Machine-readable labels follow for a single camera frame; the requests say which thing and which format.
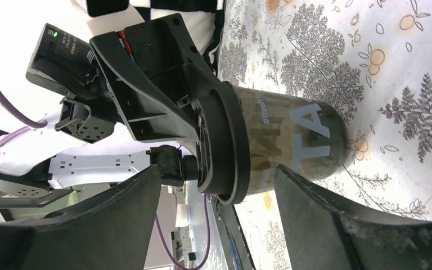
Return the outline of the single black coffee cup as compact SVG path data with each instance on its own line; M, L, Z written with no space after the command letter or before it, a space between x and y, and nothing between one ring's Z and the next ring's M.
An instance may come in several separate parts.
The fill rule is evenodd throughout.
M318 181L339 170L347 158L347 129L339 113L322 101L235 87L250 151L247 194L273 189L283 164Z

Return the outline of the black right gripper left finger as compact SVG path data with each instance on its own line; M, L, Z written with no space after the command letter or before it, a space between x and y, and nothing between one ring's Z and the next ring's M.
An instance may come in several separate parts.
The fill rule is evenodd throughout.
M160 190L152 165L44 218L0 223L0 269L143 269Z

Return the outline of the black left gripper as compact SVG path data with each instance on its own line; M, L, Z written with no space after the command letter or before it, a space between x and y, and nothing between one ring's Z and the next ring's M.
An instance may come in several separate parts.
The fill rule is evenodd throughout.
M195 101L222 82L193 50L185 27L165 18L140 26L90 40L123 124L143 143L198 141ZM196 157L180 148L150 147L146 155L159 166L162 185L182 187L199 178Z

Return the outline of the single black lid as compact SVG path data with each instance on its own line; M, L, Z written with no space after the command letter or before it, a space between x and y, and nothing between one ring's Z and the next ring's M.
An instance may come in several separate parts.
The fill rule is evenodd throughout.
M198 191L225 205L242 202L249 188L250 150L242 105L223 82L195 101Z

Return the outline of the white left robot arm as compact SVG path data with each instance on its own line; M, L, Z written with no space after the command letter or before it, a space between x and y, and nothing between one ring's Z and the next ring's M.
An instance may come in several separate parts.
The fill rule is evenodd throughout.
M79 1L91 39L45 24L29 82L62 95L34 125L0 131L0 208L41 208L73 186L122 182L157 164L157 181L200 178L194 102L220 84L225 1Z

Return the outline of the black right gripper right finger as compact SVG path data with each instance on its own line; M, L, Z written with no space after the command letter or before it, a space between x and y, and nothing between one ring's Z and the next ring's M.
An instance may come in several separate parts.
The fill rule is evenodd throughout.
M276 168L293 269L432 269L432 222L369 208Z

